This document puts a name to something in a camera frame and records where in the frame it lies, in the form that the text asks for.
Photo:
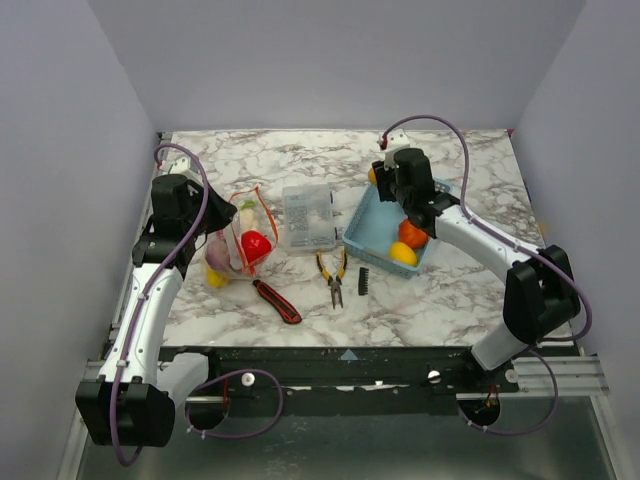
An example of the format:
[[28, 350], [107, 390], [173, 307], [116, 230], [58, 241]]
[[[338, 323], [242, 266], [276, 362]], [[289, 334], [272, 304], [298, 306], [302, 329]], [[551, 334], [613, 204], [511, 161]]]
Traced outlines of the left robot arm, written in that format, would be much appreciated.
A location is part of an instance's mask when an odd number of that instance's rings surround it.
[[214, 393], [220, 368], [201, 354], [159, 364], [168, 316], [199, 236], [224, 229], [236, 208], [192, 173], [164, 174], [151, 186], [152, 213], [132, 250], [132, 277], [121, 325], [96, 379], [75, 401], [97, 445], [163, 447], [176, 411], [195, 390]]

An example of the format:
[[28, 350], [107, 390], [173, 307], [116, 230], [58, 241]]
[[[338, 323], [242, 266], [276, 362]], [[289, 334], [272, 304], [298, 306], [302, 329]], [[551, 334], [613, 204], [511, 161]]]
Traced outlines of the yellow handled pliers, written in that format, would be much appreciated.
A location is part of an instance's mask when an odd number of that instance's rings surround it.
[[330, 274], [329, 271], [327, 270], [326, 266], [323, 263], [322, 253], [320, 251], [316, 252], [315, 258], [316, 258], [317, 267], [322, 277], [326, 280], [328, 287], [330, 288], [332, 307], [336, 308], [336, 305], [343, 307], [341, 286], [342, 286], [342, 279], [344, 277], [344, 274], [347, 268], [347, 263], [348, 263], [346, 250], [342, 249], [341, 251], [340, 267], [338, 268], [335, 274]]

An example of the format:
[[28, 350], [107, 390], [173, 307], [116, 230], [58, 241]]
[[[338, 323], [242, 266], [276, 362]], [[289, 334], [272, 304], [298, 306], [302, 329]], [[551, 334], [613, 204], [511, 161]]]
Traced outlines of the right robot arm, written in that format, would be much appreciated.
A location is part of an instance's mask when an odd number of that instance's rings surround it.
[[460, 367], [467, 389], [485, 390], [497, 368], [580, 313], [566, 252], [555, 245], [538, 249], [473, 216], [461, 199], [435, 186], [422, 150], [402, 148], [372, 170], [381, 201], [397, 203], [414, 227], [469, 255], [504, 285], [502, 324], [471, 347], [473, 359]]

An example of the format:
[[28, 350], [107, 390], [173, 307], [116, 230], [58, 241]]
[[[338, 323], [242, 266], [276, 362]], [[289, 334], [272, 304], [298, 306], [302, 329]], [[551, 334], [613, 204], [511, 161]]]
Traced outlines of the red apple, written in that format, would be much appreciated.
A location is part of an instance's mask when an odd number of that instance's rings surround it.
[[248, 264], [253, 264], [272, 250], [270, 240], [258, 231], [248, 231], [241, 236], [241, 245]]

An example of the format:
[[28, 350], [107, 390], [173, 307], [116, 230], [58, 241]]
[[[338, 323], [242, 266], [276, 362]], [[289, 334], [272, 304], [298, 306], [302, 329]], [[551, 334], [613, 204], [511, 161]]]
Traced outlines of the red black utility knife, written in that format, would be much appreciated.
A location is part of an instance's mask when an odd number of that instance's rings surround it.
[[266, 282], [256, 279], [252, 285], [258, 295], [274, 308], [284, 323], [297, 325], [302, 321], [296, 308]]

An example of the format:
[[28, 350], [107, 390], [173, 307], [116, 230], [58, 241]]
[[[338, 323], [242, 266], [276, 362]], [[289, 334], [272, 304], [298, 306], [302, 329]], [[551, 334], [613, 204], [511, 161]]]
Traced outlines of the clear zip top bag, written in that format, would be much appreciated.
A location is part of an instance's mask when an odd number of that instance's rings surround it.
[[204, 251], [205, 282], [213, 288], [232, 280], [254, 280], [279, 241], [258, 186], [232, 194], [229, 201], [237, 212], [227, 227], [208, 238]]

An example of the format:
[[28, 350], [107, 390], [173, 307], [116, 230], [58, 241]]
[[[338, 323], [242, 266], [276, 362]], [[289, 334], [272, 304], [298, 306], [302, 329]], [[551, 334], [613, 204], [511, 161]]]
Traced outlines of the white cauliflower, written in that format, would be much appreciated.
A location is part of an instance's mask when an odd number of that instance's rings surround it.
[[239, 209], [240, 234], [248, 231], [257, 231], [259, 223], [254, 208], [256, 203], [252, 200], [245, 201]]

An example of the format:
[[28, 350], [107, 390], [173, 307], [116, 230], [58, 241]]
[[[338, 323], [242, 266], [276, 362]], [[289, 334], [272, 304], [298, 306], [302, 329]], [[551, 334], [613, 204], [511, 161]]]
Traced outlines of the purple onion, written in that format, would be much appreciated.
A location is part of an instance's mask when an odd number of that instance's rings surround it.
[[224, 240], [211, 240], [207, 244], [204, 256], [207, 265], [212, 270], [223, 272], [230, 269], [229, 251]]

